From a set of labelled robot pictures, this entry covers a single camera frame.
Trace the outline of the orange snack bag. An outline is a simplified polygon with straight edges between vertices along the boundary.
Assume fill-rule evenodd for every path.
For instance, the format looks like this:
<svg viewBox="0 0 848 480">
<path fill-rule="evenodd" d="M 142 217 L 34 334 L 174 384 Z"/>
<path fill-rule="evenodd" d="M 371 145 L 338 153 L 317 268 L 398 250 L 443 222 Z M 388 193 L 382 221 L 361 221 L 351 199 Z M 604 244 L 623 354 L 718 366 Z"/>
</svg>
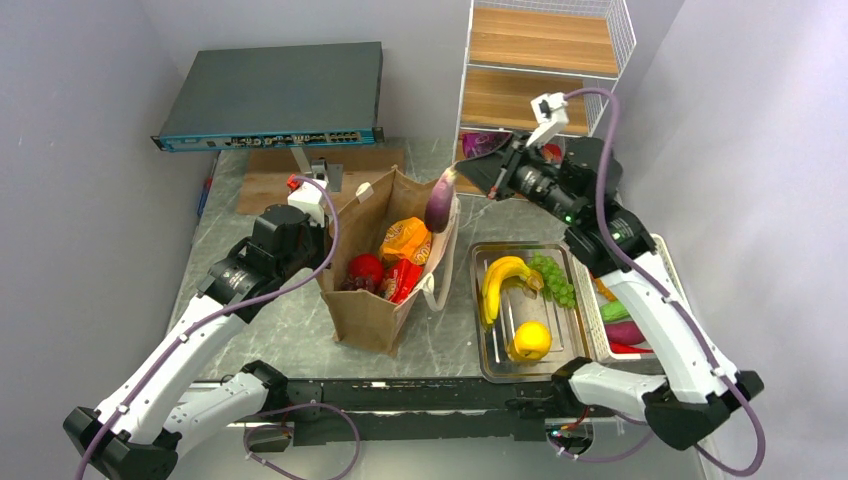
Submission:
<svg viewBox="0 0 848 480">
<path fill-rule="evenodd" d="M 423 220 L 409 217 L 392 224 L 386 231 L 378 256 L 384 264 L 408 260 L 424 266 L 431 253 L 432 233 Z"/>
</svg>

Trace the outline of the brown burlap grocery bag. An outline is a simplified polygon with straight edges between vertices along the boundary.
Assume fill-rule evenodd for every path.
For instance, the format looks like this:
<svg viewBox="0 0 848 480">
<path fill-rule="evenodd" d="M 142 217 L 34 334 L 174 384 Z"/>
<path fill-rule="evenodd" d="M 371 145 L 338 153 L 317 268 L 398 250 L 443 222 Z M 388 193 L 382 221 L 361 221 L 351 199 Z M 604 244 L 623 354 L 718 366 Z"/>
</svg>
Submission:
<svg viewBox="0 0 848 480">
<path fill-rule="evenodd" d="M 319 279 L 336 342 L 393 356 L 418 296 L 432 311 L 444 308 L 460 204 L 449 194 L 441 216 L 446 227 L 431 230 L 425 209 L 432 189 L 392 169 L 361 184 L 341 208 L 341 240 Z"/>
</svg>

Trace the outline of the red apple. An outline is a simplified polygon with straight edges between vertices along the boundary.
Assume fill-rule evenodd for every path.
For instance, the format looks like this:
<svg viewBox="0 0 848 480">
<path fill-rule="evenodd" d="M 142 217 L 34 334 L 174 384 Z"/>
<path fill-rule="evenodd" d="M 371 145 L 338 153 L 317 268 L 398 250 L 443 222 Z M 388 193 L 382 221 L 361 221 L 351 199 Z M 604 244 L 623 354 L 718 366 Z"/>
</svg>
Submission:
<svg viewBox="0 0 848 480">
<path fill-rule="evenodd" d="M 349 262 L 347 273 L 354 280 L 368 280 L 373 286 L 379 286 L 384 278 L 384 266 L 376 255 L 365 253 Z"/>
</svg>

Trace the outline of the purple grapes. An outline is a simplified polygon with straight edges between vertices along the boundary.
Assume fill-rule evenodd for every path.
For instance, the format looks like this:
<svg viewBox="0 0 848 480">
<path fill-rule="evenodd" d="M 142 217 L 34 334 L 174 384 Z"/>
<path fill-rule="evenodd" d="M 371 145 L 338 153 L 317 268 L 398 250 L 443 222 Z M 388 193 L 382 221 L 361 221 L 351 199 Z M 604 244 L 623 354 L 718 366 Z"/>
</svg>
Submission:
<svg viewBox="0 0 848 480">
<path fill-rule="evenodd" d="M 358 291 L 364 290 L 374 294 L 379 287 L 379 283 L 375 283 L 370 275 L 354 276 L 348 275 L 341 283 L 340 291 Z"/>
</svg>

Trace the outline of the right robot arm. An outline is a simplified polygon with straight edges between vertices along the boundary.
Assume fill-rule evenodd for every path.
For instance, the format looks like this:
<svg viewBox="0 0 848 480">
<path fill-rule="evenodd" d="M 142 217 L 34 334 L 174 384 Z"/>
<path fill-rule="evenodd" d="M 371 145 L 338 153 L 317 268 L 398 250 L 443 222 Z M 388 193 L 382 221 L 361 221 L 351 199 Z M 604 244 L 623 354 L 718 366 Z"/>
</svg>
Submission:
<svg viewBox="0 0 848 480">
<path fill-rule="evenodd" d="M 623 303 L 663 368 L 660 375 L 640 375 L 579 357 L 553 376 L 557 411 L 614 410 L 686 450 L 763 390 L 756 372 L 738 370 L 708 339 L 674 291 L 651 234 L 616 201 L 621 168 L 610 145 L 581 137 L 576 152 L 554 166 L 529 135 L 512 134 L 455 168 L 494 200 L 519 194 L 562 221 L 570 254 Z"/>
</svg>

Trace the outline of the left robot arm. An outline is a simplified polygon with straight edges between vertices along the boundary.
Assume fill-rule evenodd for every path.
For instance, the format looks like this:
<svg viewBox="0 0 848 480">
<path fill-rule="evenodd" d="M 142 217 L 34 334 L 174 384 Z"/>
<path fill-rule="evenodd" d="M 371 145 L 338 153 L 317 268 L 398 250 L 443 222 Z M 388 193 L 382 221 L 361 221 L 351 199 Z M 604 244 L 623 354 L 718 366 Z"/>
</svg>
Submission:
<svg viewBox="0 0 848 480">
<path fill-rule="evenodd" d="M 279 417 L 289 380 L 255 360 L 223 385 L 187 403 L 183 394 L 204 365 L 241 333 L 265 305 L 305 285 L 335 254 L 329 228 L 338 222 L 322 201 L 274 205 L 253 232 L 215 263 L 175 327 L 130 378 L 96 407 L 77 407 L 63 429 L 81 456 L 75 478 L 93 467 L 107 479 L 166 479 L 178 461 L 225 425 L 256 415 Z"/>
</svg>

